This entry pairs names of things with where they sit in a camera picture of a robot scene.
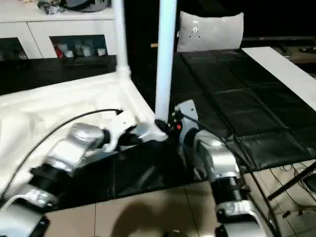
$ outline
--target black tablecloth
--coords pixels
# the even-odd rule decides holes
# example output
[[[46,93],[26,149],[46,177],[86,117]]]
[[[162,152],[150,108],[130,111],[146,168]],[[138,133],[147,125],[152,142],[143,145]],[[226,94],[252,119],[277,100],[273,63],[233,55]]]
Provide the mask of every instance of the black tablecloth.
[[[139,59],[138,66],[132,79],[153,108],[156,61]],[[1,62],[0,94],[114,69],[114,57]],[[241,50],[176,54],[170,110],[188,99],[194,100],[199,119],[253,171],[315,158],[316,112]],[[184,166],[176,145],[152,141],[82,168],[61,208],[199,180]]]

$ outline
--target robotic arm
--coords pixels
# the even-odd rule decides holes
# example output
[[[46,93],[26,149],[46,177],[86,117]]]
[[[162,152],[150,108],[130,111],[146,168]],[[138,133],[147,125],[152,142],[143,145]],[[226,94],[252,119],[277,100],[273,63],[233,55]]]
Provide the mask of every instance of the robotic arm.
[[[112,152],[119,137],[136,125],[129,111],[117,115],[107,129],[75,123],[68,135],[57,142],[41,166],[32,168],[28,183],[2,206],[0,237],[41,237],[49,225],[50,211],[66,191],[75,171],[86,162],[86,153],[98,148]]]
[[[189,110],[184,103],[177,109],[192,115],[195,107],[193,102],[189,105]],[[119,115],[120,118],[125,116],[124,113]],[[113,151],[119,137],[135,125],[124,121],[115,121],[116,133],[84,123],[74,124],[67,137],[53,146],[44,163],[31,169],[33,177],[30,181],[2,207],[0,237],[42,237],[49,225],[45,213],[58,203],[76,169],[85,163],[86,153],[100,147],[105,152]],[[214,134],[198,130],[194,122],[183,118],[181,125],[180,143],[192,147],[195,156],[203,161],[212,187],[216,216],[221,223],[215,236],[266,237],[255,207],[241,185],[232,152]]]

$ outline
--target white cushion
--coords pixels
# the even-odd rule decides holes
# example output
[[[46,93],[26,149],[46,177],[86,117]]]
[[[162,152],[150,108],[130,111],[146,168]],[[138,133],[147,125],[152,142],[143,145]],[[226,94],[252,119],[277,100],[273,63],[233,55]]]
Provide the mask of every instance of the white cushion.
[[[230,17],[199,17],[180,13],[178,52],[239,48],[243,13]]]

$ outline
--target beige floor tile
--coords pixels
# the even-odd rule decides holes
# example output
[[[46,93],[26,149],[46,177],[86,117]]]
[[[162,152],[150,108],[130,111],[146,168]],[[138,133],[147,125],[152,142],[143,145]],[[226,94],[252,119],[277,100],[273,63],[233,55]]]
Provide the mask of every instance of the beige floor tile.
[[[94,204],[48,213],[50,225],[45,237],[92,237],[94,216]]]
[[[315,237],[316,236],[316,229],[308,230],[303,233],[297,234],[297,237]]]
[[[98,203],[95,227],[98,237],[162,237],[172,230],[198,237],[183,187]]]
[[[311,164],[313,164],[316,161],[316,159],[312,159],[312,160],[308,160],[308,161],[303,161],[301,163],[303,163],[306,166],[310,166]]]
[[[287,219],[296,234],[316,228],[315,211],[303,211],[303,215],[300,216],[298,216],[298,212],[292,212]]]
[[[254,175],[257,178],[259,185],[262,188],[265,196],[268,196],[269,189],[267,188],[264,181],[262,180],[261,175],[259,175],[258,172],[255,172]],[[268,213],[269,209],[268,209],[268,207],[267,207],[267,205],[266,205],[266,203],[265,203],[265,201],[264,201],[264,199],[259,191],[259,188],[257,187],[257,185],[256,185],[255,181],[253,180],[253,178],[251,177],[251,175],[245,174],[244,178],[246,180],[247,185],[249,186],[249,188],[251,190],[250,194],[253,196],[255,201],[257,201],[259,207],[263,210],[263,212]],[[270,205],[275,212],[279,211],[278,205],[274,200],[270,201]]]
[[[200,237],[212,237],[219,226],[215,214],[215,202],[209,182],[185,186],[193,217]]]

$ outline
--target white fabric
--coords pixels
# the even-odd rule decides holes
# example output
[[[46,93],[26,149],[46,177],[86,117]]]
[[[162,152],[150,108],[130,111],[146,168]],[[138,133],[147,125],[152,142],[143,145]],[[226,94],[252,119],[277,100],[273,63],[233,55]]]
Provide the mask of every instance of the white fabric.
[[[131,111],[137,123],[143,124],[138,132],[143,141],[166,139],[154,124],[153,111],[123,74],[111,73],[0,96],[0,193],[25,154],[44,135],[74,116],[98,109]],[[115,116],[115,112],[88,115],[56,131],[30,156],[8,194],[30,178],[30,167],[42,163],[52,145],[66,135],[73,123],[108,127]]]
[[[239,48],[243,13],[230,17],[198,17],[180,13],[178,52]]]

